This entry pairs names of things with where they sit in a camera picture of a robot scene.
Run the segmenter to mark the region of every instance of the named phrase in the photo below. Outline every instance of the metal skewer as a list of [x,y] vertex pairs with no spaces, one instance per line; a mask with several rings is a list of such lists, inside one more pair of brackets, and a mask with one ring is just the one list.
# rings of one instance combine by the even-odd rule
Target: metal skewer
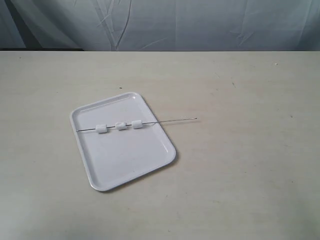
[[[160,123],[168,123],[168,122],[177,122],[177,121],[186,121],[186,120],[196,120],[197,117],[194,118],[185,118],[185,119],[174,119],[174,120],[165,120],[165,121],[150,121],[150,122],[143,122],[142,124],[160,124]],[[107,126],[107,129],[115,128],[116,126]],[[88,128],[88,129],[82,129],[77,130],[77,132],[84,132],[84,131],[90,131],[90,130],[96,130],[95,128]]]

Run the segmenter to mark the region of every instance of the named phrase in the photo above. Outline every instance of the gray cloth backdrop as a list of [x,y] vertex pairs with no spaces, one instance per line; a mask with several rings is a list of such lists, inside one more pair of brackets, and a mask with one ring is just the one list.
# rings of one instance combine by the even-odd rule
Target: gray cloth backdrop
[[[0,48],[24,47],[0,0]],[[320,50],[320,0],[11,0],[44,48]]]

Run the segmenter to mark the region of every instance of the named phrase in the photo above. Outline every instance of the white marshmallow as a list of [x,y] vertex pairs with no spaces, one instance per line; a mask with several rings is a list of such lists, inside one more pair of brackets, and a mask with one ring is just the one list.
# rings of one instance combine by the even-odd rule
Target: white marshmallow
[[135,120],[131,122],[133,129],[140,129],[143,127],[142,120]]
[[116,122],[114,126],[118,130],[127,129],[127,123],[126,122]]
[[105,124],[96,125],[95,131],[99,134],[106,133],[108,131],[107,125]]

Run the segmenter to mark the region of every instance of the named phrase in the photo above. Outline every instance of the white tray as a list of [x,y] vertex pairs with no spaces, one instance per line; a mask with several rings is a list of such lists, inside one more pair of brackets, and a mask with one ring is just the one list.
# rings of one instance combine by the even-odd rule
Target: white tray
[[127,92],[81,106],[70,115],[70,121],[81,153],[90,185],[107,191],[155,169],[171,163],[176,150],[160,124],[143,128],[96,133],[99,124],[114,126],[116,122],[133,120],[157,121],[141,95]]

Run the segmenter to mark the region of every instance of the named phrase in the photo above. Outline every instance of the white table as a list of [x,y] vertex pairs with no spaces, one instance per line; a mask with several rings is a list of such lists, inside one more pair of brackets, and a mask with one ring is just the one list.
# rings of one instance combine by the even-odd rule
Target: white table
[[[89,186],[76,107],[138,92],[178,161]],[[0,239],[320,238],[319,52],[0,52]]]

